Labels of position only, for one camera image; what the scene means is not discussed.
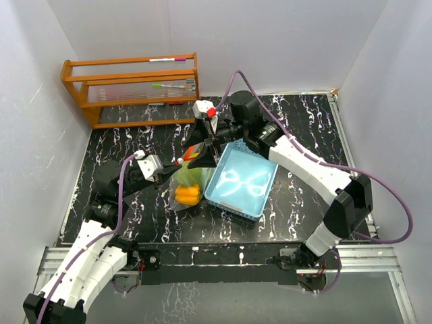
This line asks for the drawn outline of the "green cabbage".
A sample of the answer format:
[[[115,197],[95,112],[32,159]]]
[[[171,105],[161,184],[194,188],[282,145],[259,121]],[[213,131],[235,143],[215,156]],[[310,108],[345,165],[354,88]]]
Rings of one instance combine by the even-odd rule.
[[[182,186],[198,184],[200,187],[203,187],[207,184],[207,181],[212,175],[212,168],[188,169],[187,167],[183,167],[174,173],[173,180]]]

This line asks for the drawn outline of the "orange bell pepper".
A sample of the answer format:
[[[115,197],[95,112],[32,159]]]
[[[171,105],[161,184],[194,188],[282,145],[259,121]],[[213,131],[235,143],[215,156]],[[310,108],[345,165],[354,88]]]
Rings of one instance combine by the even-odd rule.
[[[182,205],[194,206],[199,203],[201,198],[200,186],[178,186],[175,189],[175,200]]]

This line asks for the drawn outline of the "clear zip top bag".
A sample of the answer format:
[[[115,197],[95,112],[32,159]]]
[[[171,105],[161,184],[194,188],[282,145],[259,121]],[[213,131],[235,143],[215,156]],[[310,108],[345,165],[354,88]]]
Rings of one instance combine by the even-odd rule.
[[[190,146],[187,151],[175,161],[180,169],[169,181],[169,209],[181,211],[197,205],[204,197],[205,190],[213,176],[214,168],[198,167],[188,169],[188,164],[203,150],[203,144]]]

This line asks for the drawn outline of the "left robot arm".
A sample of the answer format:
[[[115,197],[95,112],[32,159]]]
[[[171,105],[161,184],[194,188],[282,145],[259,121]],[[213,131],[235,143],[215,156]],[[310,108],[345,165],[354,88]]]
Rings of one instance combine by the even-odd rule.
[[[183,159],[164,164],[156,155],[136,151],[123,163],[102,163],[80,231],[52,278],[29,294],[23,309],[29,323],[85,323],[97,296],[121,269],[139,262],[136,242],[119,235],[128,210],[125,197],[149,186],[160,188]]]

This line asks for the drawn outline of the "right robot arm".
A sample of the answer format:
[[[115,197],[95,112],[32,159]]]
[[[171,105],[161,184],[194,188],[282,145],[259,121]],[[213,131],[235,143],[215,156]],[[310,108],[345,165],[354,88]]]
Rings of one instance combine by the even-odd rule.
[[[186,144],[203,144],[190,168],[220,163],[221,145],[242,140],[248,149],[292,172],[314,189],[329,208],[322,222],[285,262],[315,268],[325,253],[349,238],[373,210],[368,176],[341,165],[330,165],[304,148],[280,124],[256,95],[247,90],[230,96],[232,118],[220,121],[210,101],[197,100],[192,107],[195,123]]]

